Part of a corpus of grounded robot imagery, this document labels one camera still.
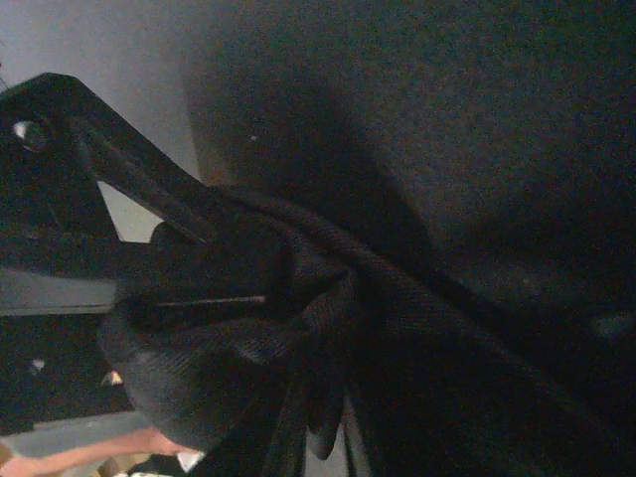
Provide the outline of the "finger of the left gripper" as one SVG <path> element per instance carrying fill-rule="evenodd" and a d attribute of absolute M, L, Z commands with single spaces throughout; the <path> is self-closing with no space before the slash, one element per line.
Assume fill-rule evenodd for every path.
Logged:
<path fill-rule="evenodd" d="M 96 340 L 99 315 L 1 319 L 1 433 L 131 410 Z"/>
<path fill-rule="evenodd" d="M 121 240 L 108 185 L 183 244 Z M 278 239 L 178 167 L 78 79 L 43 74 L 1 95 L 1 302 L 265 306 Z"/>

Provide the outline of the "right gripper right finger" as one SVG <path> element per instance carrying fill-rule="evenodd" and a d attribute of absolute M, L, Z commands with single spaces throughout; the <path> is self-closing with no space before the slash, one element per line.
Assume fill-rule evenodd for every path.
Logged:
<path fill-rule="evenodd" d="M 349 476 L 376 476 L 377 471 L 372 463 L 370 448 L 363 435 L 361 421 L 349 397 L 345 397 L 344 400 L 343 424 Z"/>

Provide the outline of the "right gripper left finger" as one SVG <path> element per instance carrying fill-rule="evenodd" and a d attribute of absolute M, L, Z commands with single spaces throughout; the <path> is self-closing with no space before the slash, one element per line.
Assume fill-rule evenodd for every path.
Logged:
<path fill-rule="evenodd" d="M 261 398 L 198 465 L 200 476 L 302 476 L 306 390 L 298 378 Z"/>

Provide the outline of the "black necktie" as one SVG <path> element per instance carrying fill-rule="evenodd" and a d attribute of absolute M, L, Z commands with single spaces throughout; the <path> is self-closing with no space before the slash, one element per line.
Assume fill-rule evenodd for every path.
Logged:
<path fill-rule="evenodd" d="M 635 442 L 466 312 L 323 218 L 236 188 L 282 242 L 271 315 L 162 319 L 135 301 L 98 341 L 135 409 L 204 458 L 261 398 L 300 379 L 305 456 L 353 403 L 376 476 L 631 476 Z"/>

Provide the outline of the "bare human hand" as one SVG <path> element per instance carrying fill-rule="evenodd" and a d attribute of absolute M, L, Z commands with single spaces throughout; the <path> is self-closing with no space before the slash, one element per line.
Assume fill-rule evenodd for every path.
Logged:
<path fill-rule="evenodd" d="M 111 457 L 131 454 L 175 456 L 197 450 L 179 445 L 153 427 L 122 434 L 90 445 L 45 457 L 14 455 L 1 466 L 1 475 L 10 477 L 45 476 Z"/>

